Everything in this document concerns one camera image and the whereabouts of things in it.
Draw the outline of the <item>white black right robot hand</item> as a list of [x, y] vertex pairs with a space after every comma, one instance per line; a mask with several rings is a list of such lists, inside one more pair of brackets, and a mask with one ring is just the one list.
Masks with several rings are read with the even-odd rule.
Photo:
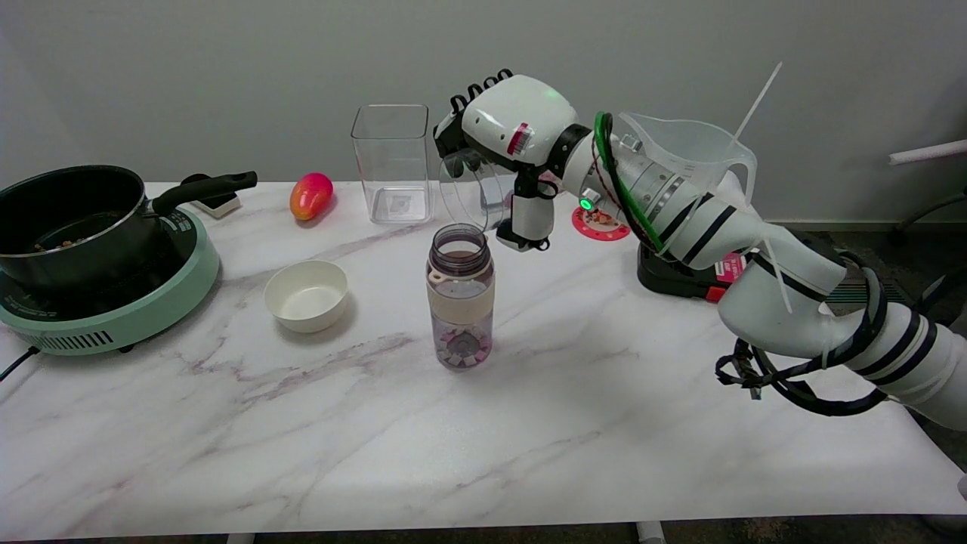
[[485, 165], [514, 173], [510, 216], [495, 230], [519, 252], [549, 247], [553, 200], [562, 192], [581, 195], [595, 164], [592, 138], [557, 90], [507, 69], [450, 97], [450, 113], [433, 128], [443, 172], [453, 181]]

